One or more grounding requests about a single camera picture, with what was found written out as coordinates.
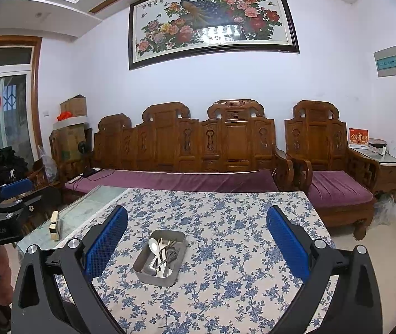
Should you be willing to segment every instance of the metal tray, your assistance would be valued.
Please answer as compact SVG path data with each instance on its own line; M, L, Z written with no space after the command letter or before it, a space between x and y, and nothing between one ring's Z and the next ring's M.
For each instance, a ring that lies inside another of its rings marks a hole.
M171 267L172 273L167 277L156 277L146 274L145 272L141 272L142 268L146 264L149 264L155 257L155 255L150 251L148 240L145 243L141 252L139 253L138 257L136 258L135 262L133 263L133 270L135 271L136 276L140 281L145 282L146 284L168 288L175 283L179 273L179 269L181 268L182 265L182 260L184 259L185 250L187 249L187 245L188 245L185 239L185 234L181 231L155 230L150 235L149 239L151 238L158 240L160 238L163 238L163 240L169 240L169 241L175 240L177 241L177 243L175 243L175 246L180 245L178 256L174 262L173 267Z

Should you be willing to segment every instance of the table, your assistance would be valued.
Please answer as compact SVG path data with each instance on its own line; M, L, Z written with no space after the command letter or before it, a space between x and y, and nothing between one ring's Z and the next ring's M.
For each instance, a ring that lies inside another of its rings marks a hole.
M303 192L205 193L129 188L65 238L82 238L116 204L128 212L128 228L101 277L99 296L128 333L268 333L288 308L302 281L292 276L266 227L277 204L312 239L332 239ZM183 231L189 242L176 283L142 283L132 270L150 233ZM64 298L69 292L58 278ZM331 277L308 327L318 327L337 277Z
M389 193L393 195L394 202L396 202L396 158L389 154L381 156L367 149L353 149L362 155L379 162L380 172L374 189L372 190L373 195Z
M61 210L59 212L59 220L61 222L60 240L71 234L73 230L77 229L89 217L103 208L112 199L119 196L124 190L126 188L98 186ZM50 220L45 221L17 243L17 250L20 257L23 257L26 249L32 244L39 245L42 250L53 249L58 244L58 241L51 240L49 226Z

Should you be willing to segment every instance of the glass tabletop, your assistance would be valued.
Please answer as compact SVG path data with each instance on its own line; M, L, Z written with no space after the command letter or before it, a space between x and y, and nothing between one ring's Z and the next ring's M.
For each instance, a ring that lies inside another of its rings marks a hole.
M32 244L39 245L41 250L53 249L61 240L126 189L123 187L97 186L59 212L59 241L51 239L50 220L48 220L17 243L19 254L23 256L26 249Z
M396 158L386 154L384 156L371 152L368 149L353 148L353 150L363 154L366 157L372 158L380 163L382 166L396 166Z

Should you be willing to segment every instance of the cardboard box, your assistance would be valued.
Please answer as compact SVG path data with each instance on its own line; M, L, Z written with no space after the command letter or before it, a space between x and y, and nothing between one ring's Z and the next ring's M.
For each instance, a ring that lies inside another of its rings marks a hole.
M87 115L87 98L83 95L76 95L61 103L61 113L71 112L73 117Z
M77 149L79 142L85 141L83 124L76 124L57 130L57 139L61 149L62 161L81 159L81 152Z

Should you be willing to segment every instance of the black clothing pile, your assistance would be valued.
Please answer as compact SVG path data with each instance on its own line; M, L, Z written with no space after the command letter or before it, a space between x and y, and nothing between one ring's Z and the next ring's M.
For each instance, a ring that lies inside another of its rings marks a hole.
M12 147L0 149L0 185L26 178L27 163L22 157L17 157L15 152Z

